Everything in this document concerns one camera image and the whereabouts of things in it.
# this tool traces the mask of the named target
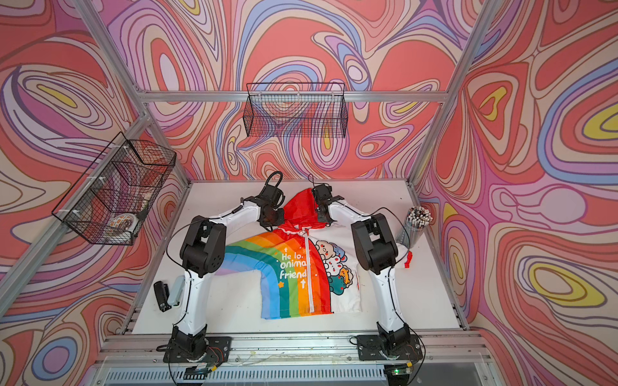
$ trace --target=metal frame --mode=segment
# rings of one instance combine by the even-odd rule
[[[110,68],[113,69],[114,73],[118,76],[120,84],[122,85],[124,91],[127,93],[127,96],[133,102],[133,105],[137,109],[138,112],[147,116],[150,121],[151,133],[153,135],[154,140],[161,146],[165,146],[168,149],[171,149],[172,146],[169,144],[165,134],[161,130],[159,123],[154,119],[150,109],[148,108],[148,104],[141,101],[137,91],[139,87],[133,81],[133,78],[129,72],[129,68],[126,66],[120,52],[116,48],[111,35],[108,32],[108,29],[105,27],[105,24],[101,20],[99,13],[96,11],[94,5],[90,0],[75,0],[74,1],[75,8],[82,16],[82,20],[88,30],[92,34],[96,44],[98,44],[101,49],[101,53],[103,55],[103,59],[107,62]],[[183,170],[183,168],[176,164],[174,167],[176,171],[176,175],[178,176],[180,183],[183,184],[184,188],[188,186],[188,179]]]
[[[416,190],[414,190],[414,186],[411,183],[408,183],[407,185],[410,197],[412,197],[412,202],[415,206],[420,205],[417,192]],[[446,293],[449,295],[449,299],[451,301],[451,304],[453,305],[453,310],[455,311],[455,315],[459,320],[459,324],[462,326],[463,330],[469,330],[470,325],[468,324],[468,319],[465,317],[464,311],[461,308],[461,305],[459,305],[459,301],[455,297],[455,290],[453,289],[453,284],[447,276],[448,271],[446,270],[446,265],[444,264],[444,261],[440,258],[439,245],[436,244],[436,240],[433,238],[433,234],[429,231],[429,229],[424,229],[423,233],[427,238],[427,244],[429,244],[433,259],[438,266],[438,271],[440,271],[440,277],[442,278],[442,284],[444,284],[447,289]]]
[[[263,94],[274,93],[262,91]],[[246,91],[139,91],[142,102],[245,102]],[[346,91],[347,102],[444,102],[446,91]]]
[[[131,307],[129,308],[129,312],[125,316],[124,322],[122,323],[122,326],[120,327],[120,331],[119,331],[120,334],[126,333],[127,328],[129,327],[129,324],[131,323],[131,320],[133,318],[133,314],[135,314],[136,312],[136,309],[141,307],[144,304],[144,301],[146,300],[146,296],[148,292],[150,291],[150,286],[152,285],[152,282],[155,279],[156,271],[159,269],[159,265],[161,264],[161,259],[163,258],[163,255],[165,254],[167,250],[167,244],[169,243],[172,233],[174,232],[176,223],[178,223],[178,219],[180,219],[180,213],[182,213],[185,203],[187,202],[187,197],[189,196],[189,193],[191,192],[191,186],[192,185],[190,184],[188,188],[184,190],[182,197],[180,198],[180,202],[176,206],[174,215],[172,216],[172,219],[170,220],[169,225],[167,226],[165,234],[163,235],[163,238],[161,239],[161,243],[159,244],[157,249],[154,251],[153,257],[148,263],[148,268],[146,269],[146,275],[144,276],[144,279],[142,280],[140,289],[135,295],[135,298],[133,299],[133,303],[131,304]]]
[[[145,124],[146,118],[144,115],[141,115],[131,124],[126,135],[139,136],[144,130]],[[90,181],[101,173],[105,165],[108,164],[118,149],[119,148],[111,148],[108,151],[107,155],[105,155],[89,175]],[[81,188],[78,193],[73,194],[73,196],[67,200],[63,209],[72,208],[89,185],[90,183],[84,184],[84,187]],[[51,216],[50,223],[41,233],[41,237],[30,245],[28,250],[24,252],[19,260],[9,269],[2,281],[0,281],[0,293],[2,293],[2,297],[0,297],[0,317],[3,317],[6,311],[9,310],[15,299],[17,299],[19,294],[23,291],[23,288],[30,282],[47,257],[56,249],[60,240],[69,230],[68,226],[60,222],[60,220],[54,216]]]
[[[476,53],[485,38],[485,34],[487,34],[487,29],[494,20],[494,16],[496,15],[496,12],[500,8],[501,4],[502,0],[488,0],[483,3],[481,12],[479,12],[478,17],[476,18],[470,37],[468,38],[468,41],[462,51],[462,57],[455,66],[455,71],[453,72],[453,76],[451,77],[451,81],[447,87],[448,97],[438,108],[429,133],[421,144],[417,158],[412,166],[410,175],[408,176],[409,182],[414,181],[418,177],[423,165],[425,165],[427,159],[431,155],[436,144],[436,140],[438,139],[438,135],[442,131],[442,127],[447,123],[449,113],[457,101],[457,95],[464,83],[465,76],[468,74],[468,71],[472,66],[472,62],[476,57]]]
[[[128,138],[137,138],[143,129],[150,125],[151,132],[155,140],[168,148],[171,148],[161,127],[154,120],[148,103],[150,102],[244,102],[246,92],[244,91],[145,91],[140,90],[134,82],[126,64],[113,43],[111,36],[101,20],[99,14],[93,7],[91,0],[75,0],[75,8],[80,12],[82,20],[98,46],[101,49],[104,60],[119,77],[124,91],[140,113],[140,118],[133,123],[133,127],[127,131]],[[457,99],[457,93],[462,86],[464,78],[474,60],[475,54],[485,37],[485,33],[496,13],[501,0],[486,1],[481,8],[481,12],[472,29],[466,46],[462,51],[462,57],[455,67],[455,71],[447,87],[447,91],[351,91],[346,93],[349,102],[405,102],[423,101],[438,102],[438,108],[433,123],[429,129],[427,137],[423,141],[419,155],[412,167],[412,171],[407,178],[408,190],[413,202],[417,203],[418,198],[411,186],[414,178],[420,173],[420,168],[425,164],[430,156],[439,132],[446,123],[447,115]],[[184,187],[184,196],[181,199],[180,208],[188,194],[189,181],[184,170],[178,164],[176,167],[177,175],[181,185]],[[163,256],[164,248],[168,236],[174,229],[177,216],[170,223],[161,245],[153,256],[152,263],[160,261]],[[7,273],[4,280],[0,283],[0,316],[10,307],[23,287],[30,281],[34,273],[45,261],[49,253],[55,248],[58,241],[66,234],[67,228],[59,221],[53,223],[46,229],[42,237],[26,251],[16,265]],[[434,240],[429,232],[426,233],[430,239],[430,247],[436,262],[439,261],[441,275],[444,284],[447,286],[449,296],[455,305],[457,314],[464,329],[468,328],[467,321],[462,317],[462,311],[458,302],[454,301],[450,280],[446,278],[446,270],[436,253]],[[149,281],[152,281],[156,272],[156,264],[151,267],[143,281],[142,288],[135,298],[129,317],[123,325],[123,330],[130,323],[130,318],[139,304],[143,303],[145,295],[150,289]],[[356,363],[356,348],[349,344],[348,338],[363,332],[329,332],[306,333],[306,334],[231,334],[234,338],[232,346],[232,357],[261,358],[265,364],[289,364],[294,363]],[[492,359],[489,350],[485,347],[485,340],[477,332],[471,331],[419,331],[424,338],[428,349],[427,361],[469,361],[478,362],[480,358],[485,362],[491,363]],[[103,362],[110,358],[118,358],[123,366],[135,366],[144,364],[150,366],[163,366],[163,354],[155,351],[156,346],[167,343],[168,335],[118,335],[109,337],[103,343],[98,356],[97,366],[102,366]]]
[[[475,363],[478,375],[484,386],[496,385],[489,369],[493,368],[485,339],[480,332],[458,330],[418,330],[426,347],[427,363]],[[350,344],[349,338],[366,334],[367,331],[350,332],[309,332],[309,333],[270,333],[270,334],[228,334],[232,337],[230,360],[221,369],[235,366],[250,370],[252,365],[273,366],[312,366],[319,365],[358,365],[358,364],[399,364],[407,360],[376,360],[361,362],[357,348]],[[97,372],[91,379],[92,385],[101,385],[112,369],[139,368],[164,369],[163,353],[156,347],[167,344],[170,335],[123,335],[106,339],[96,359]],[[183,371],[191,364],[178,365],[175,371]]]

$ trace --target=cartoon animal print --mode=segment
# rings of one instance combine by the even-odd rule
[[[326,275],[339,275],[339,271],[343,266],[341,263],[347,260],[345,251],[341,247],[337,246],[337,244],[329,243],[324,240],[319,240],[315,244],[315,248],[320,253],[320,257],[324,262]]]
[[[343,292],[352,284],[352,270],[346,266],[341,267],[339,275],[328,277],[328,286],[335,295],[343,295]]]
[[[337,244],[324,240],[319,240],[315,247],[324,263],[331,292],[335,295],[343,294],[353,281],[352,270],[343,265],[347,261],[345,251]]]

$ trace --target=metal vent grille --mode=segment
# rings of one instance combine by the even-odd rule
[[[184,378],[184,368],[173,369],[172,374],[178,384],[195,383],[196,380],[208,383],[225,382],[336,382],[342,380],[386,380],[384,366],[377,364],[353,364],[341,366],[223,366],[208,378]],[[171,381],[166,367],[124,367],[109,370],[105,385],[155,385],[169,384]]]

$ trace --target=white zipper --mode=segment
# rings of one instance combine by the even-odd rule
[[[309,236],[305,231],[305,259],[307,260],[307,289],[309,291],[309,312],[315,312],[313,306],[313,291],[311,291],[311,260],[309,259]]]

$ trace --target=rainbow print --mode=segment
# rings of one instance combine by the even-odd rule
[[[324,264],[305,237],[275,230],[230,244],[217,275],[253,270],[261,272],[263,319],[332,313]]]

